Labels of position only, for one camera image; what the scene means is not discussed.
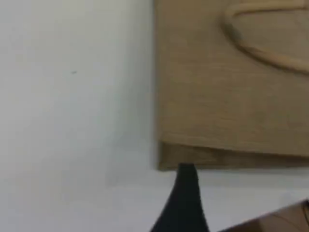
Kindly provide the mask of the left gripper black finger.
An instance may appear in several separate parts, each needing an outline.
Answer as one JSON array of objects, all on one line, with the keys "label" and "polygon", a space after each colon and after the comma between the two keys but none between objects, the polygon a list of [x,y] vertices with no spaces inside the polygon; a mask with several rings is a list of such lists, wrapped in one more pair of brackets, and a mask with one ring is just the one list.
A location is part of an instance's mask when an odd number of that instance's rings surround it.
[{"label": "left gripper black finger", "polygon": [[208,232],[198,174],[193,164],[181,163],[169,198],[152,232]]}]

